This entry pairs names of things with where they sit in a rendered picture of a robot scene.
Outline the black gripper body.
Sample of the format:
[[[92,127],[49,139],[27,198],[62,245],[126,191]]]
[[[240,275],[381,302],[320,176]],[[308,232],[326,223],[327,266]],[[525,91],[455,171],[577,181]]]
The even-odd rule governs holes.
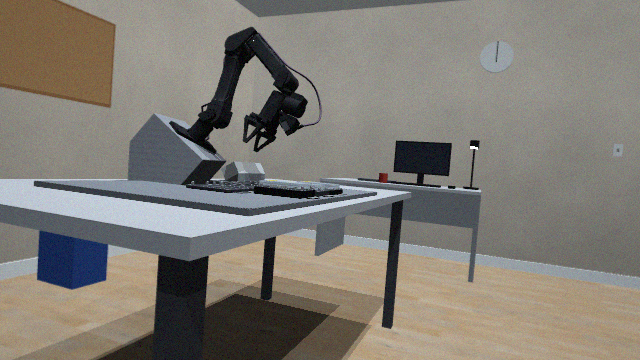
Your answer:
[[[272,105],[270,103],[269,104],[265,103],[265,105],[262,108],[262,110],[261,110],[259,115],[252,112],[252,113],[250,113],[249,116],[246,115],[246,117],[248,117],[248,118],[250,118],[250,119],[252,119],[252,120],[254,120],[254,121],[256,121],[256,122],[258,122],[260,124],[262,124],[264,126],[264,129],[265,129],[264,133],[266,133],[266,134],[268,134],[268,135],[270,135],[270,136],[272,136],[272,137],[274,137],[276,139],[276,137],[275,137],[275,134],[277,133],[276,132],[277,131],[276,128],[271,124],[271,122],[268,119],[263,117],[263,115],[266,112],[266,110],[269,107],[269,105],[275,107],[274,105]],[[277,107],[275,107],[275,108],[277,108]]]

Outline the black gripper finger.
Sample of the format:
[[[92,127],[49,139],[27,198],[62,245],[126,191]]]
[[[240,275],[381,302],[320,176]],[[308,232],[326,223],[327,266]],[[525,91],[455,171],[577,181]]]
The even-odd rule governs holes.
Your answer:
[[[247,137],[248,125],[252,125],[256,127],[254,131]],[[258,132],[260,132],[264,126],[248,117],[244,118],[244,134],[243,134],[243,142],[247,143],[250,141]],[[247,137],[247,138],[246,138]]]
[[[258,147],[258,143],[261,137],[264,137],[266,139],[268,139],[266,142],[264,142],[260,147]],[[267,146],[268,144],[272,143],[273,141],[275,141],[275,138],[260,131],[257,133],[256,135],[256,140],[255,140],[255,145],[254,145],[254,151],[258,152],[260,151],[262,148],[264,148],[265,146]],[[258,147],[258,148],[257,148]]]

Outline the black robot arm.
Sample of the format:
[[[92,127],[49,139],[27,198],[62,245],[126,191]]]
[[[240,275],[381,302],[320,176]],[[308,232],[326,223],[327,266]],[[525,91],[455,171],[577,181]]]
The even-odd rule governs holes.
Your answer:
[[[273,90],[266,102],[277,108],[269,105],[263,117],[268,119],[276,129],[280,124],[287,136],[296,132],[300,125],[297,118],[303,116],[308,100],[303,95],[295,93],[299,86],[298,80],[259,36],[259,33],[253,27],[235,33],[226,39],[225,48],[223,71],[211,103],[208,104],[206,111],[198,114],[200,118],[188,130],[170,121],[169,124],[175,132],[216,153],[216,149],[205,139],[213,131],[213,127],[224,129],[229,125],[233,114],[231,112],[233,96],[241,71],[245,63],[255,55],[270,72],[275,80],[273,85],[280,91]]]

